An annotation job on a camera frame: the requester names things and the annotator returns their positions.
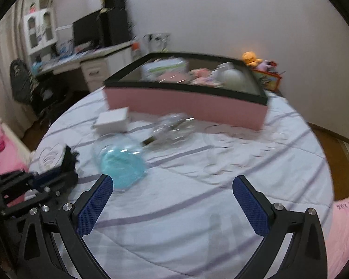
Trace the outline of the white desk with drawers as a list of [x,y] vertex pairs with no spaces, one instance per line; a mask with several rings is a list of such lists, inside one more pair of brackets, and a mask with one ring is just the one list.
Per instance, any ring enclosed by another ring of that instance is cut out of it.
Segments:
[[133,62],[132,42],[129,41],[103,49],[74,54],[65,59],[42,65],[42,70],[35,76],[40,78],[47,73],[55,76],[81,71],[88,90],[93,92],[101,88],[106,79],[131,62]]

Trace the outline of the black computer monitor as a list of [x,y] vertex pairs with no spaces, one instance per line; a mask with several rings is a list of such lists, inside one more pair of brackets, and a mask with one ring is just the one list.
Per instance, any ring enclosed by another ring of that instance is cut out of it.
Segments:
[[80,46],[90,42],[93,47],[100,44],[99,25],[97,17],[99,10],[88,14],[72,23],[74,45]]

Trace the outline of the purple plush toy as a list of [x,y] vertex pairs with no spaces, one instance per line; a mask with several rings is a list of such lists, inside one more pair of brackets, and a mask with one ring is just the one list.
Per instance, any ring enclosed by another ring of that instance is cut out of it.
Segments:
[[277,64],[272,60],[264,60],[259,65],[257,65],[256,70],[264,71],[264,72],[272,72],[275,71]]

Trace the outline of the pink brick-built figure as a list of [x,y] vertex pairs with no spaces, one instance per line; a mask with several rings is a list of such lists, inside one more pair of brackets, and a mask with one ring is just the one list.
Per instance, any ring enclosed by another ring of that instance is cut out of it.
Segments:
[[217,81],[211,76],[212,72],[206,68],[193,69],[189,72],[191,84],[216,87]]

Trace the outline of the white striped bed sheet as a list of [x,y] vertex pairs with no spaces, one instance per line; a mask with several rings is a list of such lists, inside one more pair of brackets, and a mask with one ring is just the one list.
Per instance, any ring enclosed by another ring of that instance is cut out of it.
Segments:
[[254,132],[199,122],[181,144],[145,149],[145,177],[110,197],[84,241],[111,278],[234,278],[261,242],[237,203],[244,175],[285,208],[314,208],[324,234],[333,186],[320,143],[286,99],[269,95]]

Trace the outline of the orange cap bottle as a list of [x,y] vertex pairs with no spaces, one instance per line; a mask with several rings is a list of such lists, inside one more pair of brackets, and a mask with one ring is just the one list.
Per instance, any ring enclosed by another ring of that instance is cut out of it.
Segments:
[[132,60],[141,58],[141,46],[138,42],[132,43]]

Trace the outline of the clear plastic case green label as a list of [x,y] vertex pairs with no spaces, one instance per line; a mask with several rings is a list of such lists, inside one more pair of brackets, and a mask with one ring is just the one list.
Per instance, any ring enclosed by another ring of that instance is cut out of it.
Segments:
[[155,81],[165,73],[186,73],[188,61],[184,58],[159,59],[141,66],[141,79]]

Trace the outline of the pink blanket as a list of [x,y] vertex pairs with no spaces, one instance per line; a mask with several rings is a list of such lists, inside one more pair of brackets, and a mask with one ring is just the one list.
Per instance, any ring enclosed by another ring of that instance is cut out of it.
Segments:
[[349,198],[333,203],[327,248],[328,278],[335,278],[349,261]]

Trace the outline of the wall power outlet strip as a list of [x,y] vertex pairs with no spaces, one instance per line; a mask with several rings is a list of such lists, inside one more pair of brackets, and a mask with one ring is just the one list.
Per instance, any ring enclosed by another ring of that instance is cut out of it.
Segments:
[[153,41],[167,41],[170,38],[170,33],[148,33],[144,35],[143,39],[146,42],[153,42]]

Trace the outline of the red toy crate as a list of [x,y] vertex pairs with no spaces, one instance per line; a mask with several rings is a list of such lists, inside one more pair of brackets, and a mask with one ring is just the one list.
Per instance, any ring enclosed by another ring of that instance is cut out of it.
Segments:
[[276,73],[266,71],[253,70],[256,78],[259,80],[261,86],[265,90],[278,92],[282,77]]

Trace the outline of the white ceramic figurine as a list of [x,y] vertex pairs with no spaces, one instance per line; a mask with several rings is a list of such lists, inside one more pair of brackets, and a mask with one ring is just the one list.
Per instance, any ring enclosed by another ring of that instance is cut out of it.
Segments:
[[233,66],[232,62],[225,62],[222,64],[219,64],[214,70],[213,72],[217,75],[222,75],[224,74],[226,71],[231,71],[231,72],[237,72],[238,70],[235,69],[235,67]]

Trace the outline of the black hair clip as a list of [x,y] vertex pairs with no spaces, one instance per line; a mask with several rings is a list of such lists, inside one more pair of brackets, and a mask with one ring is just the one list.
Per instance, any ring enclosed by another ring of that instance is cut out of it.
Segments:
[[71,147],[66,146],[64,150],[64,157],[60,166],[61,172],[74,172],[75,166],[78,163],[78,156],[79,153],[76,150],[72,150]]

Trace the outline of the clear blue heart container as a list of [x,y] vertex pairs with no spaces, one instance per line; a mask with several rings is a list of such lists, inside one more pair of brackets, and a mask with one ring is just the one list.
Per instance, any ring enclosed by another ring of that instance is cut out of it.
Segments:
[[99,172],[113,180],[115,193],[127,191],[147,174],[142,146],[123,133],[97,138],[92,152]]

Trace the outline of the white glass door cabinet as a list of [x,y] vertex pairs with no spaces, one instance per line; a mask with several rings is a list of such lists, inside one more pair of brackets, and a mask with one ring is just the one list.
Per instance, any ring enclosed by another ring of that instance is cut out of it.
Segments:
[[22,19],[22,23],[26,50],[29,55],[57,42],[55,13],[52,8],[43,8],[27,14]]

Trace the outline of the white round ball lamp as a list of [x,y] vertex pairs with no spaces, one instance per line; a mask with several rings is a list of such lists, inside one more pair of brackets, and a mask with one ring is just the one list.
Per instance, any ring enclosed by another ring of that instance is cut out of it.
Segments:
[[222,86],[228,90],[246,91],[246,78],[244,74],[237,69],[223,69],[221,71]]

